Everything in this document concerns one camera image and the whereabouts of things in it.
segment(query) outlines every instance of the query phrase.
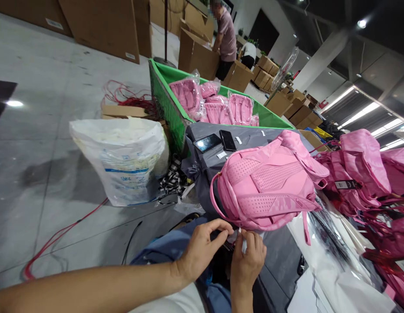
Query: white shirt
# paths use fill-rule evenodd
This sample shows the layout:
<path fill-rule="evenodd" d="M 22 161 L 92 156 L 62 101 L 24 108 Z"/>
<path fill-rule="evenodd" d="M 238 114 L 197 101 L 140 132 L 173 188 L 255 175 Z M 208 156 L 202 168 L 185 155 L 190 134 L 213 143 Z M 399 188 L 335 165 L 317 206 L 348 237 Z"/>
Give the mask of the white shirt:
<path fill-rule="evenodd" d="M 255 45 L 253 45 L 252 43 L 246 42 L 245 45 L 242 46 L 242 50 L 244 51 L 243 57 L 245 57 L 246 55 L 249 55 L 255 60 L 255 57 L 257 56 L 257 49 L 256 49 Z"/>
<path fill-rule="evenodd" d="M 201 296 L 194 283 L 170 296 L 143 304 L 129 313 L 205 313 Z"/>

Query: finger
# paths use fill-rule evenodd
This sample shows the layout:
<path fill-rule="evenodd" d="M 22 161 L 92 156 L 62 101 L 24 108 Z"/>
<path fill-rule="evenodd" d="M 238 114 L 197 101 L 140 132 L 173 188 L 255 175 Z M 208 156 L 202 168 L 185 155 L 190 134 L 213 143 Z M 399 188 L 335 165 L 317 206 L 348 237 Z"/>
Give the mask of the finger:
<path fill-rule="evenodd" d="M 263 249 L 263 239 L 259 234 L 257 233 L 253 234 L 254 234 L 255 250 L 261 252 L 261 250 Z"/>
<path fill-rule="evenodd" d="M 222 219 L 210 221 L 206 224 L 203 224 L 203 227 L 206 227 L 209 234 L 212 233 L 214 230 L 227 230 L 230 235 L 234 233 L 231 224 Z"/>
<path fill-rule="evenodd" d="M 218 249 L 224 244 L 228 237 L 228 230 L 223 230 L 219 235 L 211 242 L 213 253 L 215 254 Z"/>
<path fill-rule="evenodd" d="M 238 233 L 237 235 L 237 240 L 235 241 L 235 247 L 234 247 L 234 255 L 237 257 L 242 256 L 242 234 Z"/>
<path fill-rule="evenodd" d="M 247 250 L 245 253 L 247 254 L 247 251 L 249 253 L 252 253 L 255 251 L 255 239 L 254 239 L 254 234 L 252 232 L 246 232 L 245 235 L 245 240 L 247 241 Z"/>

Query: yellow object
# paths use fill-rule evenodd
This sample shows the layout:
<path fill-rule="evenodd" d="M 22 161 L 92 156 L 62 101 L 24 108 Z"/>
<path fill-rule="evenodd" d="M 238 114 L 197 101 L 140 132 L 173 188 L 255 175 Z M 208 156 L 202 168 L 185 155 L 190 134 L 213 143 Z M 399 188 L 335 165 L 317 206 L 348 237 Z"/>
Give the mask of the yellow object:
<path fill-rule="evenodd" d="M 323 139 L 332 137 L 330 134 L 328 134 L 327 132 L 324 132 L 324 131 L 323 131 L 321 128 L 319 128 L 319 127 L 314 128 L 314 131 L 316 131 Z"/>

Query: hand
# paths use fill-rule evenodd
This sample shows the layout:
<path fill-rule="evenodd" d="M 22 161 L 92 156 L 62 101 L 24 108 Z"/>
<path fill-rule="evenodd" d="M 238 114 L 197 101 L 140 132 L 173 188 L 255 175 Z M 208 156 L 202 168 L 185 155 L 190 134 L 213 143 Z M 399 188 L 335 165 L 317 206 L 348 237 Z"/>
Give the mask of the hand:
<path fill-rule="evenodd" d="M 242 252 L 243 238 L 247 241 L 245 254 Z M 260 274 L 266 258 L 267 247 L 259 234 L 241 230 L 235 242 L 231 263 L 231 293 L 248 294 Z"/>
<path fill-rule="evenodd" d="M 211 241 L 214 230 L 222 232 Z M 209 223 L 198 225 L 182 257 L 175 262 L 179 275 L 187 284 L 194 282 L 208 267 L 214 254 L 227 240 L 228 235 L 234 233 L 230 223 L 216 219 Z"/>

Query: pink shirt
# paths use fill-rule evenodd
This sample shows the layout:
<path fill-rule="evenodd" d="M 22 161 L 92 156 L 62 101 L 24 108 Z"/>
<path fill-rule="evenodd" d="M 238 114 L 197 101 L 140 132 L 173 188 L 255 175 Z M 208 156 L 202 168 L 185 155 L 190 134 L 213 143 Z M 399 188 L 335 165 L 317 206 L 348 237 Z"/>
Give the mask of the pink shirt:
<path fill-rule="evenodd" d="M 231 14 L 229 14 L 226 8 L 224 8 L 224 11 L 221 14 L 218 33 L 224 35 L 221 45 L 219 46 L 221 60 L 225 62 L 234 62 L 237 59 L 237 42 L 235 40 L 235 30 Z"/>

